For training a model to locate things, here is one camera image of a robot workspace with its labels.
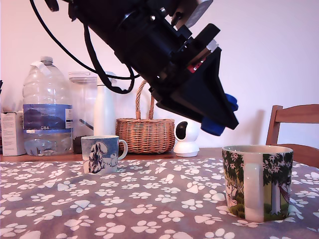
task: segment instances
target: mug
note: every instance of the mug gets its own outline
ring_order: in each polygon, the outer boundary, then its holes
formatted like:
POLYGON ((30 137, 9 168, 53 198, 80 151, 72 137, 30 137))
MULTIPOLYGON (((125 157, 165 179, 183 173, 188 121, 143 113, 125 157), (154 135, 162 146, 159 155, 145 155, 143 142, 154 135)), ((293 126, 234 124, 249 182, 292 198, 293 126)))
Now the mug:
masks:
POLYGON ((105 175, 115 173, 118 160, 128 153, 128 144, 115 135, 85 136, 81 138, 84 173, 105 175), (124 152, 119 157, 119 143, 124 144, 124 152))
POLYGON ((222 149, 229 211, 257 223, 288 215, 293 150, 241 145, 222 149))

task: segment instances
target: white mug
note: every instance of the white mug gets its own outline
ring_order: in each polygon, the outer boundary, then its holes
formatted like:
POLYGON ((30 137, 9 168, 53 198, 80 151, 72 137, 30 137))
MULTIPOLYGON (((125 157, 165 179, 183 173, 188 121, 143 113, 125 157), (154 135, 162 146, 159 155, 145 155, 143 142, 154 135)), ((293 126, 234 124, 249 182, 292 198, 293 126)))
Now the white mug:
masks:
POLYGON ((84 173, 115 173, 118 161, 125 158, 128 153, 128 144, 115 135, 82 137, 81 144, 84 173), (124 144, 124 152, 120 157, 119 143, 124 144))

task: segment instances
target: wooden chair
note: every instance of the wooden chair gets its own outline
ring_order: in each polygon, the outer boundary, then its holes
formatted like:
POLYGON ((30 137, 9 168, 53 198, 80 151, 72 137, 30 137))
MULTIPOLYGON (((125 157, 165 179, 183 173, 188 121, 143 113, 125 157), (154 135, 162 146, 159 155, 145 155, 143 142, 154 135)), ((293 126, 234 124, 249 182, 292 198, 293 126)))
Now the wooden chair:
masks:
POLYGON ((294 150, 294 161, 319 167, 319 149, 299 144, 277 144, 280 123, 319 123, 319 105, 294 106, 283 109, 273 106, 266 145, 278 145, 294 150))

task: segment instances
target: black cable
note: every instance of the black cable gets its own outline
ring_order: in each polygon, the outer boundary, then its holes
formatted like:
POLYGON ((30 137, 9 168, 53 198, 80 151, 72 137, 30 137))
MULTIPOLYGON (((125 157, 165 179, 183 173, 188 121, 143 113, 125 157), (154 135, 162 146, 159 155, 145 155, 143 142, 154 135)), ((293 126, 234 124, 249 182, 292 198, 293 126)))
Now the black cable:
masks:
MULTIPOLYGON (((83 66, 85 69, 89 70, 89 71, 92 71, 94 73, 97 74, 97 71, 92 69, 91 67, 85 65, 84 63, 82 63, 80 60, 78 60, 74 55, 72 55, 71 52, 69 52, 62 44, 61 42, 58 41, 58 39, 55 38, 55 36, 52 34, 52 32, 49 30, 49 28, 46 26, 46 24, 44 23, 43 19, 41 18, 35 4, 34 4, 34 0, 30 0, 30 3, 31 3, 31 6, 32 6, 32 9, 36 15, 36 17, 38 18, 38 20, 40 21, 41 25, 43 26, 44 30, 49 34, 49 36, 52 38, 52 40, 59 46, 62 48, 62 50, 68 54, 74 61, 76 61, 78 64, 80 64, 81 66, 83 66)), ((112 76, 112 75, 107 75, 106 76, 108 77, 111 77, 111 78, 114 78, 114 79, 119 79, 119 80, 131 80, 132 79, 132 76, 130 77, 121 77, 121 76, 112 76)), ((133 75, 133 79, 139 77, 140 75, 133 75)))

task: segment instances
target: green patterned mug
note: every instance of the green patterned mug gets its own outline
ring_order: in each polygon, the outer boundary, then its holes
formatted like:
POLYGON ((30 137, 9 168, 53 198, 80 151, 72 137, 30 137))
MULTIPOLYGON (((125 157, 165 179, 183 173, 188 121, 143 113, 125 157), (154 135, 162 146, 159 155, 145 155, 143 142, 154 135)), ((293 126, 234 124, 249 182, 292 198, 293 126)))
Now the green patterned mug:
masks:
POLYGON ((280 146, 227 146, 222 150, 229 211, 265 222, 288 215, 293 150, 280 146))

